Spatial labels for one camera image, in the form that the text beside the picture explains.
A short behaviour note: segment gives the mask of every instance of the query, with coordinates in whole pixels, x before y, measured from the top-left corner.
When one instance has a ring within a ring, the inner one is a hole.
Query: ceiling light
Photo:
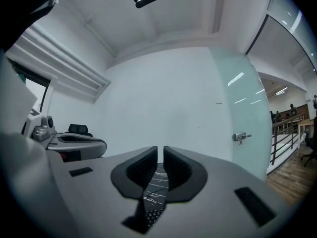
[[[280,90],[280,91],[279,91],[279,92],[277,92],[275,95],[282,94],[282,92],[283,92],[283,93],[285,93],[285,92],[284,92],[284,90],[286,90],[286,89],[287,89],[287,87],[285,87],[284,89]]]
[[[263,89],[263,90],[261,90],[261,91],[257,92],[256,94],[258,94],[258,93],[260,93],[260,92],[263,92],[263,91],[265,91],[265,89]]]
[[[256,102],[259,102],[259,101],[261,101],[261,100],[258,100],[258,101],[254,101],[254,102],[250,103],[250,105],[252,105],[252,104],[254,104],[254,103],[256,103]]]
[[[244,101],[244,100],[246,100],[247,98],[244,98],[244,99],[242,99],[242,100],[240,100],[240,101],[237,101],[237,102],[235,102],[234,104],[236,104],[236,103],[238,103],[238,102],[241,102],[241,101]]]
[[[235,81],[237,81],[240,77],[242,77],[244,75],[244,73],[240,73],[238,76],[236,76],[234,79],[232,79],[229,83],[228,86],[230,86],[232,83],[234,83]]]

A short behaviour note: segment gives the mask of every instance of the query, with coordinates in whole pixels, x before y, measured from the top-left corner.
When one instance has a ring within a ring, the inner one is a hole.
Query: wooden floor
[[[291,205],[304,199],[317,179],[317,160],[311,160],[306,167],[307,158],[301,161],[301,156],[311,152],[311,148],[302,143],[299,150],[266,178],[266,183]]]

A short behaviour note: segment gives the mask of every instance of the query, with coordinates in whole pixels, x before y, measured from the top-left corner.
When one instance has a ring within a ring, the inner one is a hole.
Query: door lock
[[[239,145],[242,145],[242,141],[244,139],[246,139],[247,137],[251,137],[252,135],[246,135],[245,132],[240,132],[240,133],[236,133],[236,134],[233,134],[233,141],[240,141],[240,144]]]

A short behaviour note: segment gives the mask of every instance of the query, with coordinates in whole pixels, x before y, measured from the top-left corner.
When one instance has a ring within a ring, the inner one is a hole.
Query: black office chair
[[[83,136],[92,137],[93,135],[88,133],[88,128],[85,125],[81,124],[71,124],[68,128],[68,131],[65,133],[75,133]]]
[[[304,167],[307,165],[307,163],[310,160],[312,160],[312,159],[317,160],[317,117],[315,117],[315,119],[314,119],[314,135],[312,138],[308,138],[306,140],[306,144],[307,144],[307,146],[312,148],[313,151],[311,152],[311,154],[306,154],[306,155],[302,156],[301,160],[303,160],[304,157],[309,157],[309,159],[304,164]]]

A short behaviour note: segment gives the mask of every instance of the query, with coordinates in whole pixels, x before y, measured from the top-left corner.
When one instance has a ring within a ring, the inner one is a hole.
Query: railing
[[[294,127],[296,125],[298,125],[302,120],[304,120],[304,113],[298,114],[296,116],[293,116],[287,120],[278,122],[278,123],[274,123],[272,125],[273,128],[273,137],[274,138],[274,143],[272,144],[272,146],[274,146],[274,150],[271,153],[271,155],[273,155],[272,160],[270,161],[270,163],[272,163],[272,165],[274,165],[275,160],[280,157],[283,153],[285,153],[289,148],[293,149],[293,145],[297,142],[298,138],[294,141],[294,138],[296,138],[298,136],[298,134],[300,133],[300,139],[302,139],[302,133],[300,132],[299,128],[297,129],[298,132],[297,134],[294,136]],[[285,136],[284,138],[282,138],[281,140],[277,141],[277,136],[281,135],[281,134],[287,134],[287,136]],[[278,149],[276,148],[277,144],[281,141],[283,141],[284,139],[286,139],[287,137],[292,136],[292,138],[287,141],[286,143],[284,143],[281,147],[279,147]],[[287,147],[282,153],[279,153],[276,156],[276,152],[278,152],[280,149],[282,149],[286,144],[288,144],[289,142],[292,143],[290,144],[289,147]]]

